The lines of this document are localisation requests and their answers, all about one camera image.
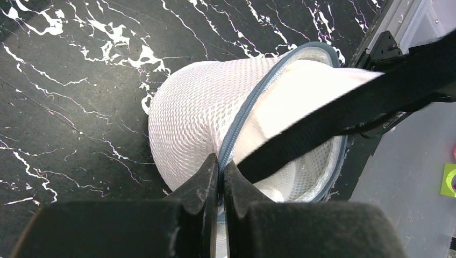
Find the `white blue-trimmed mesh laundry bag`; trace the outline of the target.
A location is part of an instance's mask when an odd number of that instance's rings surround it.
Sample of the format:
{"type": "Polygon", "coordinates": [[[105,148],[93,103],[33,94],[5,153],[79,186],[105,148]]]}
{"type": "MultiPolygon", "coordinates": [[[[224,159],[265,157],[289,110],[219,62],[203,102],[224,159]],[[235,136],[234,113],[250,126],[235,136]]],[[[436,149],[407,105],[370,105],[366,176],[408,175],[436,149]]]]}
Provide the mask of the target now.
{"type": "MultiPolygon", "coordinates": [[[[341,68],[331,46],[310,42],[272,58],[196,62],[165,80],[149,108],[148,131],[154,162],[172,192],[210,154],[220,168],[234,162],[236,141],[254,104],[298,60],[341,68]]],[[[225,224],[217,199],[216,257],[227,257],[225,224]]]]}

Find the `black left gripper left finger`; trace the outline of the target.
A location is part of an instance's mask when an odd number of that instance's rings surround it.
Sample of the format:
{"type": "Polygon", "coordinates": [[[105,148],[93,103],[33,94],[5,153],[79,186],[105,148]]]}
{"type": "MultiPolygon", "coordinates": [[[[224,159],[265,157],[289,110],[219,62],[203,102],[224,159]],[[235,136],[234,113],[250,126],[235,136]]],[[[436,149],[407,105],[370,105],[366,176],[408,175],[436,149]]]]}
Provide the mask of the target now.
{"type": "Polygon", "coordinates": [[[69,202],[41,209],[12,257],[215,257],[218,162],[163,199],[69,202]]]}

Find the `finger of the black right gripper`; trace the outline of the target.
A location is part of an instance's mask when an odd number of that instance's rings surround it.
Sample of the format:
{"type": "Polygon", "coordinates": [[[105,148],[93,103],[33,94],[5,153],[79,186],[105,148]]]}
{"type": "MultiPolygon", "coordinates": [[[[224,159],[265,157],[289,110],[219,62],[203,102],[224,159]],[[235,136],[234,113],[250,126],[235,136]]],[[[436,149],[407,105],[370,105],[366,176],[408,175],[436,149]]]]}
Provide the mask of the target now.
{"type": "Polygon", "coordinates": [[[268,140],[239,164],[251,183],[332,137],[359,133],[398,112],[414,112],[455,95],[455,32],[419,46],[399,66],[320,107],[268,140]]]}

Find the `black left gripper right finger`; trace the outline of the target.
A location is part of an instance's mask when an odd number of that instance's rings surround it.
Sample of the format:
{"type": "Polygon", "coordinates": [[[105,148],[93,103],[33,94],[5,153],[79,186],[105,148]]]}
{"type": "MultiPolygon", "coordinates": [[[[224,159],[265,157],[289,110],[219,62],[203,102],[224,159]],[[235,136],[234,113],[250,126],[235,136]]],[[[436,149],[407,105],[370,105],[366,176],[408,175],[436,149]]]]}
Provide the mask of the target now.
{"type": "Polygon", "coordinates": [[[229,257],[406,257],[383,211],[365,203],[277,203],[234,163],[224,171],[229,257]]]}

